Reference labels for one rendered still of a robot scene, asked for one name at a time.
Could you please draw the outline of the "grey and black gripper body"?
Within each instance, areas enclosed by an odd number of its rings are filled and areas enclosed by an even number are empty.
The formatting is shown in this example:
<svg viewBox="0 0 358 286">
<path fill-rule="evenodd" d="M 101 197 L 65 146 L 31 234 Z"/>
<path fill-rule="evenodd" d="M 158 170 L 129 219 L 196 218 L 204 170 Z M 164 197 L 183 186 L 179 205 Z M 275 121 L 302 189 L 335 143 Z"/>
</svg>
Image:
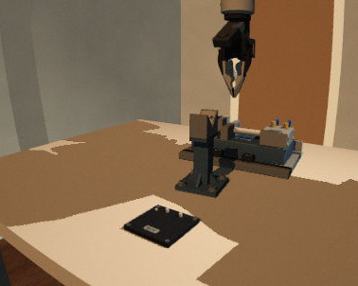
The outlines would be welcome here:
<svg viewBox="0 0 358 286">
<path fill-rule="evenodd" d="M 252 45 L 251 57 L 255 58 L 256 40 L 249 38 L 251 15 L 246 13 L 227 13 L 224 15 L 224 19 L 226 21 L 244 21 L 245 30 L 231 47 L 221 48 L 221 53 L 227 57 L 228 60 L 233 58 L 240 60 L 246 53 L 246 49 L 251 49 Z"/>
</svg>

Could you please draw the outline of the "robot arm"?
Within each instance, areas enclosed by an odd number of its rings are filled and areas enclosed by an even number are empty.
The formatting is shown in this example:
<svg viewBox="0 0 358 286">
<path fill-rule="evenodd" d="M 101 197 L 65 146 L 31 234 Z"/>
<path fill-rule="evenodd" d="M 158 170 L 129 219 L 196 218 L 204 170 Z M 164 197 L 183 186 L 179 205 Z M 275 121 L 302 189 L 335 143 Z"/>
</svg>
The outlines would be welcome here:
<svg viewBox="0 0 358 286">
<path fill-rule="evenodd" d="M 255 13 L 255 0 L 221 0 L 221 14 Z M 245 30 L 244 21 L 228 21 L 212 39 L 214 47 L 231 47 Z"/>
</svg>

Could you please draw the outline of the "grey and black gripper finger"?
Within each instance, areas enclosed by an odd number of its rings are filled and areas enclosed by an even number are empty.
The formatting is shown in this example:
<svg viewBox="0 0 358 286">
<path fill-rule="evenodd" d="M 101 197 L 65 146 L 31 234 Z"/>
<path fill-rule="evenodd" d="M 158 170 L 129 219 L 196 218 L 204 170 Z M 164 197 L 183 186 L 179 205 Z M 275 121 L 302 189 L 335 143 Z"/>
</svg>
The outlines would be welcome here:
<svg viewBox="0 0 358 286">
<path fill-rule="evenodd" d="M 235 78 L 235 87 L 233 89 L 234 98 L 239 94 L 246 78 L 246 72 L 251 65 L 252 57 L 250 52 L 251 49 L 246 49 L 246 53 L 241 57 L 241 60 L 236 63 L 235 69 L 237 71 L 237 77 Z"/>
<path fill-rule="evenodd" d="M 227 57 L 225 57 L 222 53 L 221 53 L 221 49 L 218 49 L 219 54 L 218 54 L 218 65 L 220 67 L 221 73 L 224 77 L 224 81 L 226 83 L 226 86 L 229 90 L 230 95 L 232 96 L 232 98 L 234 98 L 234 93 L 233 93 L 233 81 L 236 78 L 236 72 L 233 68 L 233 61 L 232 60 L 228 60 Z"/>
</svg>

